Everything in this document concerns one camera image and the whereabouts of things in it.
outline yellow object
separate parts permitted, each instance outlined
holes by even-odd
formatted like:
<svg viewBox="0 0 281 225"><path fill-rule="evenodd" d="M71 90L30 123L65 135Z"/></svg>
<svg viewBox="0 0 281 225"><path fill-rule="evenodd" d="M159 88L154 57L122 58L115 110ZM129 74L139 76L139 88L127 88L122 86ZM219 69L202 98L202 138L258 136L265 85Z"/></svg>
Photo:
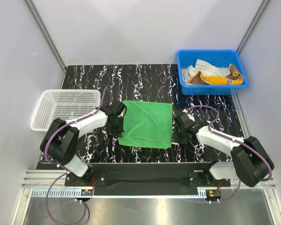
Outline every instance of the yellow object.
<svg viewBox="0 0 281 225"><path fill-rule="evenodd" d="M237 78L237 77L238 77L238 72L237 72L237 71L234 71L233 74L232 74L232 76Z"/></svg>
<svg viewBox="0 0 281 225"><path fill-rule="evenodd" d="M204 76L201 71L199 71L199 73L201 73L200 74L201 79L209 84L213 84L213 85L226 85L226 84L241 85L241 84L243 84L243 82L240 80L229 80L225 77L219 77L219 76Z"/></svg>

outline green cloth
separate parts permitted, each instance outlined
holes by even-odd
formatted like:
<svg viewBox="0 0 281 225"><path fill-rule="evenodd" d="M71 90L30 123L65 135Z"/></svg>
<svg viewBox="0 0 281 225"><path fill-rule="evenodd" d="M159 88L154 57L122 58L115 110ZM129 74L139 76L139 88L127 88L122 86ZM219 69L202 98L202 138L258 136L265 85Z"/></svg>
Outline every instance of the green cloth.
<svg viewBox="0 0 281 225"><path fill-rule="evenodd" d="M123 101L127 106L121 145L165 149L171 147L172 104Z"/></svg>

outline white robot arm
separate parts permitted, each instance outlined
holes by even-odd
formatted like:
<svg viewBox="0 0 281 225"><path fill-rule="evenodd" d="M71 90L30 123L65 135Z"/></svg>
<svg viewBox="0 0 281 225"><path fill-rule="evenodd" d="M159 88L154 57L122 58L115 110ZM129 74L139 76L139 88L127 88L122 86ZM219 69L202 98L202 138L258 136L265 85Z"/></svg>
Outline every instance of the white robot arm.
<svg viewBox="0 0 281 225"><path fill-rule="evenodd" d="M79 177L82 184L86 184L91 179L92 170L91 166L82 162L82 160L75 154L78 139L87 133L93 132L94 129L104 126L107 127L107 133L121 136L122 132L124 132L123 111L125 108L126 106L122 102L113 101L111 105L101 107L95 115L84 120L80 120L80 118L67 121L55 119L41 143L40 150L44 152L48 140L57 129L66 123L77 121L64 128L54 137L48 148L48 156Z"/></svg>
<svg viewBox="0 0 281 225"><path fill-rule="evenodd" d="M240 179L247 186L254 187L268 175L269 169L260 157L250 152L240 143L245 143L253 148L268 162L271 169L274 169L273 162L255 137L250 136L244 139L219 131L216 131L215 134L215 132L212 132L215 131L214 129L209 130L208 124L193 121L185 112L175 117L174 120L175 127L172 138L174 142L187 143L191 141L209 145L232 158L232 162L211 163L208 173L214 180Z"/></svg>

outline white plastic basket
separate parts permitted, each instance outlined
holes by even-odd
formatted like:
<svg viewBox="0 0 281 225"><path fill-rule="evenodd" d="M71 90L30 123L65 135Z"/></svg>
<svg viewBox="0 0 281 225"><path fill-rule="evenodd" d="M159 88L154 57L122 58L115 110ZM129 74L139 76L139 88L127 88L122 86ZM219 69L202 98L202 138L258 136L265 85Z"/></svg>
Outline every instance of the white plastic basket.
<svg viewBox="0 0 281 225"><path fill-rule="evenodd" d="M100 105L98 90L45 90L37 102L30 128L48 131L56 118L72 120L84 116Z"/></svg>

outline blue plastic bin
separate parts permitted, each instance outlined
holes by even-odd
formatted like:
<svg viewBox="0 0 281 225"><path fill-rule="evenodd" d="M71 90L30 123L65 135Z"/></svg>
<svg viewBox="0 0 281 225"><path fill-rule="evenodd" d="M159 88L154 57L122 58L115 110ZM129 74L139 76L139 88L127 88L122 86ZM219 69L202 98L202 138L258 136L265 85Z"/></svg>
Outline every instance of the blue plastic bin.
<svg viewBox="0 0 281 225"><path fill-rule="evenodd" d="M242 85L186 85L182 79L183 68L195 67L197 60L204 60L215 67L229 67L232 63L244 76ZM180 50L177 52L179 82L184 95L233 95L249 85L247 75L237 52L233 50Z"/></svg>

